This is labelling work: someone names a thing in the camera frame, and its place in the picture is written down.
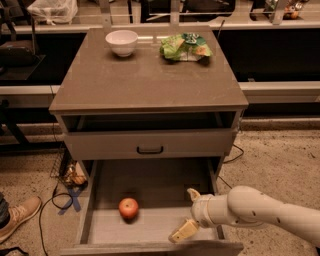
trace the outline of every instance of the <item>sneaker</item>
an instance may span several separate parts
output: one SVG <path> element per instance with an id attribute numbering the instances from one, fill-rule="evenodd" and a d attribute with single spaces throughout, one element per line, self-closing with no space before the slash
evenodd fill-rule
<path id="1" fill-rule="evenodd" d="M 31 197 L 19 206 L 9 207 L 10 221 L 0 229 L 0 243 L 5 241 L 25 221 L 37 214 L 41 207 L 39 197 Z"/>

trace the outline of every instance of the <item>snack bag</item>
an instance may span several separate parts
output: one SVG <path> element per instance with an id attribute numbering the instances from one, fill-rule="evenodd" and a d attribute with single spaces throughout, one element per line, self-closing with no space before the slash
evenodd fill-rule
<path id="1" fill-rule="evenodd" d="M 194 33 L 170 36 L 161 41 L 160 53 L 175 61 L 198 61 L 212 52 L 203 37 Z"/>

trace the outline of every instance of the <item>closed drawer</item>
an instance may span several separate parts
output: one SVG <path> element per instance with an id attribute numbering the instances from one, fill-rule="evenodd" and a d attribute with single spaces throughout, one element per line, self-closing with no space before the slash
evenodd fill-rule
<path id="1" fill-rule="evenodd" d="M 99 161 L 83 205 L 79 234 L 73 248 L 61 255 L 236 256 L 241 243 L 226 240 L 224 231 L 200 229 L 180 244 L 168 240 L 185 218 L 192 202 L 186 189 L 212 193 L 211 158 L 127 159 Z M 126 222 L 118 211 L 124 197 L 139 204 L 138 215 Z"/>
<path id="2" fill-rule="evenodd" d="M 227 155 L 231 129 L 193 131 L 77 132 L 65 143 L 74 159 L 132 159 Z"/>

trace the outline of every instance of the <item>apple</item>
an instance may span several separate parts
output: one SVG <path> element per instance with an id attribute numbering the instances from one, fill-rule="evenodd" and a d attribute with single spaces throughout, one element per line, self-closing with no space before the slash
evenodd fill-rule
<path id="1" fill-rule="evenodd" d="M 138 213 L 139 205 L 133 198 L 124 198 L 119 203 L 119 212 L 124 219 L 133 219 Z"/>

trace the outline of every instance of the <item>desk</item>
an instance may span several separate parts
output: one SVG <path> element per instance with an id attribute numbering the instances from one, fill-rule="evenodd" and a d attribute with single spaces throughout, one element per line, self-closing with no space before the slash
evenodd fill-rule
<path id="1" fill-rule="evenodd" d="M 209 27 L 135 30 L 136 51 L 120 58 L 102 29 L 90 29 L 49 109 L 73 159 L 83 168 L 94 162 L 86 170 L 81 232 L 62 255 L 237 255 L 242 245 L 224 240 L 222 229 L 203 231 L 181 247 L 167 237 L 189 212 L 186 187 L 217 192 L 247 100 Z M 181 32 L 206 39 L 209 61 L 160 56 L 161 39 Z M 119 199 L 128 195 L 141 203 L 131 225 L 117 215 Z"/>

